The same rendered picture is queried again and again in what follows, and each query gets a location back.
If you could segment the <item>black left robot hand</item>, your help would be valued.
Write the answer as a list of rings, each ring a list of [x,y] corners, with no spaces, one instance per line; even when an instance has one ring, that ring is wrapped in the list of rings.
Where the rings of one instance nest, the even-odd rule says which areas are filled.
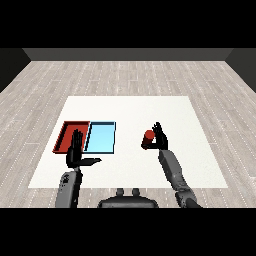
[[[66,164],[68,168],[80,166],[92,166],[101,162],[100,158],[82,158],[83,133],[76,129],[72,134],[71,145],[66,154]]]

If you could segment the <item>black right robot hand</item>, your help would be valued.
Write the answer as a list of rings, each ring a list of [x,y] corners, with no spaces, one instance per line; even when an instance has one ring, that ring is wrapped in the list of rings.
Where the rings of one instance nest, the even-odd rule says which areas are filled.
[[[155,143],[151,143],[149,145],[150,149],[159,149],[159,150],[167,150],[168,149],[168,139],[165,133],[162,130],[161,124],[156,122],[152,127],[153,132],[155,134]]]

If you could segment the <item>small red can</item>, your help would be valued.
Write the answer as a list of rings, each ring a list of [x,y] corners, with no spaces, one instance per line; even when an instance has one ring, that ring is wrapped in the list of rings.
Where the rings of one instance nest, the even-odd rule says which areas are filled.
[[[144,133],[144,137],[141,143],[141,147],[145,150],[154,149],[155,144],[153,143],[153,139],[155,138],[155,133],[153,130],[147,130]]]

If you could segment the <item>red shallow open box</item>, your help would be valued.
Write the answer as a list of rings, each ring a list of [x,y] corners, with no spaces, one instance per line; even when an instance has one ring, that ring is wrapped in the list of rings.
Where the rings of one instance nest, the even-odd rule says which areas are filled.
[[[72,135],[75,130],[78,130],[82,133],[82,145],[85,145],[89,124],[89,121],[65,121],[56,140],[53,153],[67,153],[68,148],[71,146]]]

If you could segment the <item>light blue shallow open box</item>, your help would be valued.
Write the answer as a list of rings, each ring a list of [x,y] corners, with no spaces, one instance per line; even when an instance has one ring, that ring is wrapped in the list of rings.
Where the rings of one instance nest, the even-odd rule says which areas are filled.
[[[92,121],[86,135],[85,154],[113,154],[116,123],[114,121]]]

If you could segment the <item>dark grey robot body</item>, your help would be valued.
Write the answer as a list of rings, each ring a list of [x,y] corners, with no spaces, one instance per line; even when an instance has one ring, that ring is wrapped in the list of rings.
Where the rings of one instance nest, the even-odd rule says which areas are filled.
[[[138,188],[132,189],[131,196],[124,195],[124,189],[118,188],[116,195],[98,204],[98,208],[158,208],[155,200],[142,197]]]

